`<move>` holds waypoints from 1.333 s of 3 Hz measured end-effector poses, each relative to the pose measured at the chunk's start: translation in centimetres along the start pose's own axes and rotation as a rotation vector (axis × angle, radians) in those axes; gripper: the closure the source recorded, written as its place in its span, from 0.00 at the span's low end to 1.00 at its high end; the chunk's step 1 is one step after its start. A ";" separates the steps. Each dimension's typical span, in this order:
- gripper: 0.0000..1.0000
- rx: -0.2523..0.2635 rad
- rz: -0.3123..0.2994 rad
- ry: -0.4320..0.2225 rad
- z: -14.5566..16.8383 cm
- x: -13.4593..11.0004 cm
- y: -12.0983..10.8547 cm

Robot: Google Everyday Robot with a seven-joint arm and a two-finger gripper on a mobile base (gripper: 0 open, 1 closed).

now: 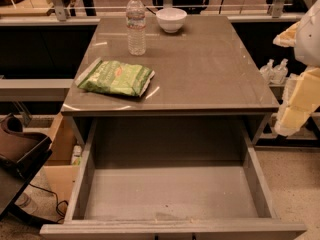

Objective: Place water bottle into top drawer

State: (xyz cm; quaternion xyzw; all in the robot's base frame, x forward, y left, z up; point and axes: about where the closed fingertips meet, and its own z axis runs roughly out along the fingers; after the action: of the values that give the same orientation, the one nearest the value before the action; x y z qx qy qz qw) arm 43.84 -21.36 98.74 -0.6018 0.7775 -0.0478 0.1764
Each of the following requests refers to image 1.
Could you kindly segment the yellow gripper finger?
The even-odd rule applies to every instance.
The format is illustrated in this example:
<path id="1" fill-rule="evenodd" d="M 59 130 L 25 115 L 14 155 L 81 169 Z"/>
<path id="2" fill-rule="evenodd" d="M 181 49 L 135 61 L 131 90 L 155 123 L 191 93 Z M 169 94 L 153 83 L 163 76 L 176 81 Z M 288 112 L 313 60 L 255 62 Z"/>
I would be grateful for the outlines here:
<path id="1" fill-rule="evenodd" d="M 279 135 L 291 136 L 320 106 L 320 68 L 308 66 L 300 75 L 291 74 L 282 100 L 274 128 Z"/>
<path id="2" fill-rule="evenodd" d="M 296 32 L 300 22 L 292 24 L 285 31 L 278 34 L 274 39 L 273 43 L 281 47 L 294 47 L 296 42 Z"/>

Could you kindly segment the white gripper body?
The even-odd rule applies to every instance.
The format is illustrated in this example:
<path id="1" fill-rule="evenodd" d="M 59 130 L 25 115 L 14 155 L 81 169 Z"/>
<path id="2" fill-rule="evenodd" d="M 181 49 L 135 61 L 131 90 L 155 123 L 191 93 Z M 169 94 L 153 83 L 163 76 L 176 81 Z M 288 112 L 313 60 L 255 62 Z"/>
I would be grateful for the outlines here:
<path id="1" fill-rule="evenodd" d="M 320 66 L 320 0 L 300 20 L 294 54 L 305 65 Z"/>

